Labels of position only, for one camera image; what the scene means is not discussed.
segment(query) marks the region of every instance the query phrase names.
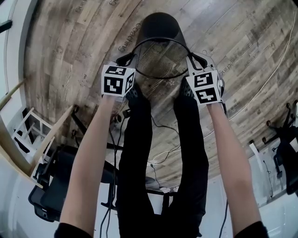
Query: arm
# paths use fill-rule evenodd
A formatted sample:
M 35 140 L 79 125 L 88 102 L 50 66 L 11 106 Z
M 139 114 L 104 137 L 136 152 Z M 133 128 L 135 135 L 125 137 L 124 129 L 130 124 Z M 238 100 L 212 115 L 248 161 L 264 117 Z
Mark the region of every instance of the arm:
M 261 221 L 253 194 L 251 167 L 219 103 L 208 105 L 217 144 L 224 189 L 230 206 L 234 235 Z
M 115 98 L 103 96 L 74 159 L 60 222 L 94 233 L 99 185 Z

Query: leg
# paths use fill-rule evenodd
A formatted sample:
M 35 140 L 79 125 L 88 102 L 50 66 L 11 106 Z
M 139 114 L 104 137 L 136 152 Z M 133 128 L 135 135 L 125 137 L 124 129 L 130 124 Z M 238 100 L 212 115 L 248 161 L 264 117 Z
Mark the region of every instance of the leg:
M 285 118 L 283 128 L 287 128 L 287 126 L 289 124 L 290 115 L 291 115 L 291 106 L 290 106 L 290 104 L 287 103 L 286 107 L 288 109 L 288 113 L 287 113 L 287 117 Z
M 169 192 L 163 195 L 163 209 L 162 209 L 162 216 L 164 216 L 169 210 Z
M 174 111 L 180 134 L 183 173 L 167 220 L 177 223 L 179 229 L 175 232 L 195 238 L 200 235 L 199 225 L 205 214 L 209 163 L 195 99 L 180 95 L 175 100 Z
M 152 140 L 150 103 L 142 97 L 133 103 L 129 101 L 129 107 L 131 116 L 124 134 L 116 202 L 122 238 L 140 236 L 134 232 L 147 230 L 146 226 L 154 216 L 145 187 L 147 160 Z

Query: chair leg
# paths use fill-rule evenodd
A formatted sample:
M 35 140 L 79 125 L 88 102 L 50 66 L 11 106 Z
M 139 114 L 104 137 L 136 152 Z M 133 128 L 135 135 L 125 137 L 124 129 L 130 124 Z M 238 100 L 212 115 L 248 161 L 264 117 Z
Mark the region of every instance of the chair leg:
M 291 121 L 288 124 L 288 127 L 290 127 L 293 124 L 294 121 L 295 121 L 295 118 L 292 118 Z
M 278 161 L 277 161 L 276 155 L 273 157 L 273 160 L 274 160 L 275 169 L 276 169 L 276 172 L 277 172 L 277 178 L 280 179 L 280 178 L 283 176 L 283 172 L 280 171 L 280 169 L 279 169 Z
M 269 126 L 269 128 L 274 130 L 274 131 L 277 131 L 277 129 L 278 129 L 277 127 L 274 127 L 274 126 Z
M 268 144 L 268 143 L 270 143 L 270 142 L 276 140 L 277 138 L 279 138 L 279 136 L 276 134 L 275 136 L 273 136 L 273 137 L 270 138 L 269 140 L 266 140 L 266 141 L 263 141 L 263 142 L 264 142 L 264 144 L 266 145 L 266 144 Z
M 287 117 L 286 117 L 286 119 L 285 119 L 285 121 L 284 121 L 283 128 L 287 128 L 287 127 L 288 127 L 289 119 L 290 119 L 290 114 L 291 114 L 291 107 L 290 107 L 290 104 L 287 103 L 286 107 L 287 107 L 287 109 L 288 109 L 289 111 L 288 111 Z

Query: wooden stick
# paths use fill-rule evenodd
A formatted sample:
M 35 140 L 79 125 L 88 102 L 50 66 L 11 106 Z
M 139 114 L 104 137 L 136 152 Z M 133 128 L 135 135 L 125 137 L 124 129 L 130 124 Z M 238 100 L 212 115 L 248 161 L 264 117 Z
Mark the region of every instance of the wooden stick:
M 52 127 L 53 127 L 52 125 L 50 125 L 45 120 L 43 120 L 42 118 L 40 118 L 39 116 L 37 116 L 34 112 L 31 112 L 31 116 L 35 117 L 36 119 L 38 119 L 39 121 L 41 121 L 44 125 L 46 125 L 48 128 L 52 129 Z
M 30 164 L 24 158 L 24 156 L 19 151 L 18 147 L 15 145 L 13 139 L 11 138 L 6 126 L 0 116 L 0 146 L 9 155 L 10 159 L 16 164 L 16 166 L 22 170 L 25 174 L 29 175 Z
M 45 151 L 46 147 L 50 143 L 53 136 L 57 133 L 57 131 L 63 125 L 66 118 L 70 115 L 72 109 L 73 109 L 73 106 L 71 106 L 67 109 L 67 111 L 61 116 L 61 118 L 56 122 L 56 124 L 53 126 L 53 128 L 50 130 L 50 132 L 44 138 L 43 142 L 41 143 L 41 146 L 38 148 L 35 155 L 33 156 L 33 160 L 31 163 L 31 169 L 29 171 L 29 176 L 32 175 L 32 173 L 33 173 L 40 157 L 42 156 L 43 152 Z
M 13 161 L 12 159 L 9 157 L 9 155 L 5 152 L 5 150 L 2 148 L 2 146 L 0 146 L 0 157 L 3 157 L 4 160 L 6 160 L 13 169 L 15 169 L 20 175 L 22 175 L 23 177 L 25 177 L 26 179 L 28 179 L 30 182 L 34 183 L 36 186 L 39 186 L 40 188 L 43 188 L 42 185 L 40 185 L 39 183 L 37 183 L 35 180 L 33 180 L 32 178 L 30 178 L 27 174 L 25 174 Z
M 11 96 L 19 89 L 19 87 L 24 83 L 25 80 L 18 83 L 17 86 L 15 86 L 5 97 L 0 101 L 0 111 L 2 108 L 6 105 L 6 103 L 10 100 Z
M 50 144 L 48 144 L 47 150 L 46 150 L 46 152 L 45 152 L 44 155 L 43 155 L 42 161 L 45 160 L 45 158 L 46 158 L 46 156 L 47 156 L 47 153 L 48 153 L 49 149 L 51 148 L 51 145 L 52 145 L 52 143 L 53 143 L 54 140 L 55 140 L 55 136 L 53 136 L 53 138 L 52 138 L 51 141 L 50 141 Z
M 18 125 L 18 127 L 15 129 L 15 132 L 13 133 L 12 138 L 15 137 L 16 134 L 18 134 L 19 129 L 22 127 L 22 125 L 25 123 L 25 121 L 28 119 L 28 117 L 30 116 L 31 112 L 34 110 L 34 107 L 31 108 L 31 110 L 26 114 L 26 116 L 23 118 L 23 120 L 20 122 L 20 124 Z

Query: shoe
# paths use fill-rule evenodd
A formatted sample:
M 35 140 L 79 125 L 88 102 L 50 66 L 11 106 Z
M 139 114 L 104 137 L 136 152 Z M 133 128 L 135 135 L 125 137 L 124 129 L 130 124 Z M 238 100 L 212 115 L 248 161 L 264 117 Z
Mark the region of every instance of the shoe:
M 179 96 L 186 96 L 186 97 L 191 97 L 191 98 L 195 97 L 191 88 L 190 88 L 190 85 L 188 84 L 188 82 L 186 80 L 186 76 L 184 76 L 181 81 Z
M 143 100 L 145 98 L 140 89 L 140 86 L 137 83 L 134 84 L 134 86 L 129 90 L 125 97 L 130 104 L 135 104 L 139 100 Z

